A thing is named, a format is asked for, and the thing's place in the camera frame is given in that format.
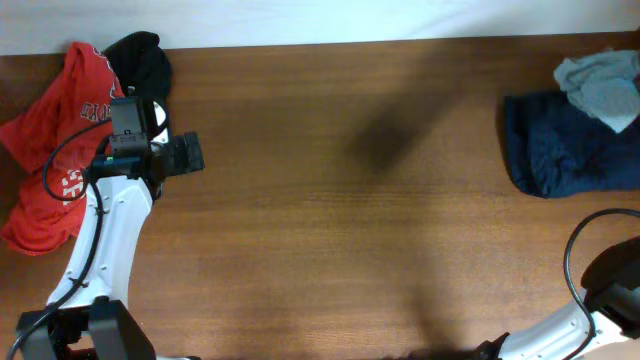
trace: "red t-shirt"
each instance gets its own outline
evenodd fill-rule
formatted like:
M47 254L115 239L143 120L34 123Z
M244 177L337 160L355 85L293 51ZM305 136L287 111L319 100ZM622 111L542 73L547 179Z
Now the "red t-shirt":
M0 236L11 247L30 255L52 251L69 235L77 236L86 199L61 202L44 190L42 170L55 148L74 133L111 117L111 99L123 97L107 58L90 44L73 43L64 69L46 93L24 114L0 127L0 141L31 176L20 185L20 200ZM80 170L111 134L100 126L69 143L49 169L47 183L65 197L82 189Z

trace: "light blue cloth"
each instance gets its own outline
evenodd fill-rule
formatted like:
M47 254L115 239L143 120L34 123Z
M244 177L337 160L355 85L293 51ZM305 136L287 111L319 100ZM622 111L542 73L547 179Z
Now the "light blue cloth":
M639 74L639 53L624 50L564 59L553 76L571 104L620 133L640 114Z

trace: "navy blue cloth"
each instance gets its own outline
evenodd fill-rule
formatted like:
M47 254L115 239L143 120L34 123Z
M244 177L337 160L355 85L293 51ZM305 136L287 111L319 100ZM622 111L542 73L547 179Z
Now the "navy blue cloth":
M616 134L560 91L505 98L507 162L524 193L640 189L640 121Z

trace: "table surface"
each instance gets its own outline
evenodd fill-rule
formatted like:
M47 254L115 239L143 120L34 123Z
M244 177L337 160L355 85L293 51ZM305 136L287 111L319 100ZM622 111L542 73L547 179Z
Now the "table surface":
M205 359L372 359L475 347L534 324L570 301L562 255L577 223L638 208L640 193L520 193L504 163L502 98L556 88L565 56L638 44L618 33L169 51L171 125L198 132L207 168L169 179L145 223L132 314L158 352ZM0 121L61 62L0 57ZM2 166L4 221L24 175L6 153ZM586 229L575 276L639 225L611 217ZM72 247L0 247L3 347Z

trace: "white wall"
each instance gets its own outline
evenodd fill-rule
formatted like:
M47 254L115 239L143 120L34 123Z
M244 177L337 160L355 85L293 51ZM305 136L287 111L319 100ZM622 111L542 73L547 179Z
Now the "white wall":
M149 30L164 48L635 30L640 0L0 0L0 55L104 48Z

